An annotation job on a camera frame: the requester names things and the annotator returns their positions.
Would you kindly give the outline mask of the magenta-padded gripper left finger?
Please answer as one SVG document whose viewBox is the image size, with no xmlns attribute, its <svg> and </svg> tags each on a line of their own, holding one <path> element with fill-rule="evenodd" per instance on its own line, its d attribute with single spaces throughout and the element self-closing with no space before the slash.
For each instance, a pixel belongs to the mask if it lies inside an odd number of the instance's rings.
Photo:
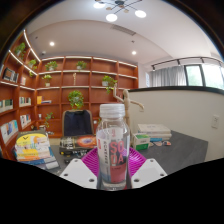
<svg viewBox="0 0 224 224">
<path fill-rule="evenodd" d="M 96 189 L 99 174 L 97 149 L 94 148 L 81 159 L 72 159 L 60 177 L 80 187 Z"/>
</svg>

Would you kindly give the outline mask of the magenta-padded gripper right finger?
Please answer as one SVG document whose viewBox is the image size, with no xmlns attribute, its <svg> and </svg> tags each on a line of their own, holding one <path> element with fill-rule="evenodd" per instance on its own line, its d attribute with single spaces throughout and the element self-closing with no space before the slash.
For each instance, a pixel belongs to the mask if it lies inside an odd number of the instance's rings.
<svg viewBox="0 0 224 224">
<path fill-rule="evenodd" d="M 167 175 L 164 169 L 154 159 L 146 159 L 140 152 L 131 148 L 128 161 L 128 183 L 131 189 L 144 187 Z"/>
</svg>

